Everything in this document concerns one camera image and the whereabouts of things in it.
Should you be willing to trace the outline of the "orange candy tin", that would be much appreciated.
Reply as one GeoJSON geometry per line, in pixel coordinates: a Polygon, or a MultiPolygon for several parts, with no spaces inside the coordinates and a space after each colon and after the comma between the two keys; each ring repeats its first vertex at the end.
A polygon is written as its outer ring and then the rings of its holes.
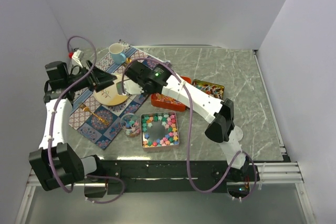
{"type": "Polygon", "coordinates": [[[167,97],[162,94],[152,94],[151,95],[151,104],[154,107],[177,111],[177,112],[183,112],[186,110],[186,106],[177,100],[167,97]]]}

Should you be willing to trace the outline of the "pink star candy tin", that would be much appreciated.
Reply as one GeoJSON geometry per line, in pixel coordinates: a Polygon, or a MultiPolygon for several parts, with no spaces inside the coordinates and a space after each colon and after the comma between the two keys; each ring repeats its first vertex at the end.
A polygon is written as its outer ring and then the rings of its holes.
{"type": "Polygon", "coordinates": [[[168,111],[142,114],[141,145],[147,152],[166,151],[179,147],[176,113],[168,111]]]}

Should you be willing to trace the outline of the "silver metal scoop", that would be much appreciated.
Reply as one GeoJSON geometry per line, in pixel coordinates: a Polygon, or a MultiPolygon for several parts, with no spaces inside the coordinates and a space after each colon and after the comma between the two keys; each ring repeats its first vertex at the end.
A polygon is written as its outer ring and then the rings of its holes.
{"type": "Polygon", "coordinates": [[[126,95],[126,93],[123,92],[123,85],[122,85],[121,81],[118,81],[118,82],[115,83],[115,88],[117,90],[118,95],[126,95]]]}

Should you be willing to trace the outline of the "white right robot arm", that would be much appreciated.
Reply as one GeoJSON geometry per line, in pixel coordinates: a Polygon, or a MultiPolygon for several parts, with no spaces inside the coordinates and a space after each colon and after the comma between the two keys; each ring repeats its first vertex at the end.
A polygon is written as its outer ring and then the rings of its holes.
{"type": "Polygon", "coordinates": [[[128,81],[123,85],[127,92],[154,94],[171,97],[187,106],[190,111],[199,114],[207,123],[205,135],[218,143],[226,157],[233,180],[242,181],[248,175],[246,154],[239,141],[243,133],[235,129],[234,103],[230,99],[222,100],[204,93],[184,81],[167,65],[153,59],[154,69],[144,63],[132,61],[125,69],[123,77],[128,81]]]}

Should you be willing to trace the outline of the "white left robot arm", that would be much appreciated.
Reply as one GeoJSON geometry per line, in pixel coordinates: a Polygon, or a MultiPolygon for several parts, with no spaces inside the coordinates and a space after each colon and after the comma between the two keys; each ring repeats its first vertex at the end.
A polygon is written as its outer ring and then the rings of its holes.
{"type": "Polygon", "coordinates": [[[95,67],[79,67],[78,73],[68,72],[67,64],[54,61],[45,66],[48,80],[44,86],[47,118],[43,139],[38,150],[29,154],[29,163],[42,188],[50,191],[84,180],[93,183],[104,178],[104,168],[97,155],[80,158],[67,141],[69,118],[75,93],[82,89],[101,91],[114,84],[116,76],[95,67]]]}

